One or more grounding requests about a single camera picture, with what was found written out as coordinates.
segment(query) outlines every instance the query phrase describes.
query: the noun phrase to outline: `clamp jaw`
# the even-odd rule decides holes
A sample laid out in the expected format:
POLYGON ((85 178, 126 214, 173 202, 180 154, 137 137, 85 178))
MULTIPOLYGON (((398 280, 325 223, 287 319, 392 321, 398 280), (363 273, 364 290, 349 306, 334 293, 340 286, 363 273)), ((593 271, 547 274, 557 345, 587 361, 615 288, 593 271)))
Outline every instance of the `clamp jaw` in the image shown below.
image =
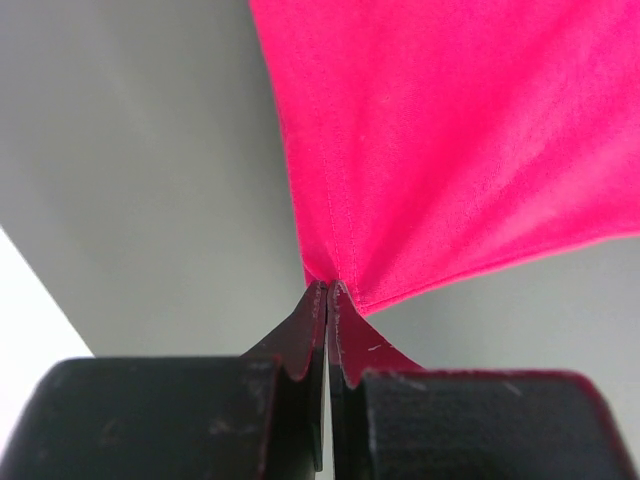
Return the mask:
POLYGON ((358 314, 342 282, 314 282, 239 357, 54 367, 0 480, 312 479, 325 346, 338 480, 637 478, 584 377, 426 370, 358 314))

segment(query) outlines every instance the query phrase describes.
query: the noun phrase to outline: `white wall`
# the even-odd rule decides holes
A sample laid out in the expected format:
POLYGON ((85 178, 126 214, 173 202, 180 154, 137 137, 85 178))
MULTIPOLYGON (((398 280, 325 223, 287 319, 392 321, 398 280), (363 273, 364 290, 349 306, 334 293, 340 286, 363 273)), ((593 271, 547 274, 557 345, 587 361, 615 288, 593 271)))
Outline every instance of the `white wall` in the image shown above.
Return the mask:
POLYGON ((90 355, 0 228, 0 457, 40 378, 60 360, 90 355))

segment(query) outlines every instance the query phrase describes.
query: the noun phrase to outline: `gray surface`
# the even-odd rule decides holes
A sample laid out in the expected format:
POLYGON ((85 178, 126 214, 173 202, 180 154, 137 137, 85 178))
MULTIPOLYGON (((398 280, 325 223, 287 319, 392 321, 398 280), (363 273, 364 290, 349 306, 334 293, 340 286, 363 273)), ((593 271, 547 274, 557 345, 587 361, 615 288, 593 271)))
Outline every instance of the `gray surface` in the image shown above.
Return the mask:
MULTIPOLYGON (((0 223, 96 354, 240 352, 290 311, 301 268, 244 2, 6 0, 0 66, 0 223)), ((617 241, 372 322, 426 366, 591 375, 638 456, 639 280, 640 242, 617 241)))
POLYGON ((0 222, 96 354, 233 353, 301 295, 244 2, 0 5, 0 222))

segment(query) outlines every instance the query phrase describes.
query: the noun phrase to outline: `pink cloth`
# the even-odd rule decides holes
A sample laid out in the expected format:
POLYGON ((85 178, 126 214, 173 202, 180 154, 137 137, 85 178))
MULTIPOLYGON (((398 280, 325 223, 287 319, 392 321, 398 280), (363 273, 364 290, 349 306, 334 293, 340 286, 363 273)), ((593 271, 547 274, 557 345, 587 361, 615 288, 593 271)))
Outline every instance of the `pink cloth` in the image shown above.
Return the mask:
POLYGON ((636 0, 251 0, 307 279, 367 314, 640 232, 636 0))

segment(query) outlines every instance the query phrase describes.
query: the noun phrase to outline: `scratch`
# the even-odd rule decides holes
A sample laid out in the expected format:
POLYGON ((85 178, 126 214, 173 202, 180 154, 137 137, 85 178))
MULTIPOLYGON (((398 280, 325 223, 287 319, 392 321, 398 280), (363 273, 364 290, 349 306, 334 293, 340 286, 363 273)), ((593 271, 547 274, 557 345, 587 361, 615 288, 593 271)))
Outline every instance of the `scratch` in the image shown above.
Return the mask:
POLYGON ((511 382, 502 382, 502 384, 504 385, 504 388, 509 390, 514 395, 517 395, 519 397, 521 397, 523 395, 522 390, 520 390, 518 387, 516 387, 513 383, 511 383, 511 382))
POLYGON ((426 392, 428 390, 427 386, 423 383, 417 382, 415 380, 411 380, 403 375, 400 375, 398 373, 391 373, 390 374, 391 377, 395 378, 396 380, 398 380, 400 383, 403 383, 405 385, 407 385, 408 387, 411 387, 415 390, 420 390, 421 392, 426 392))

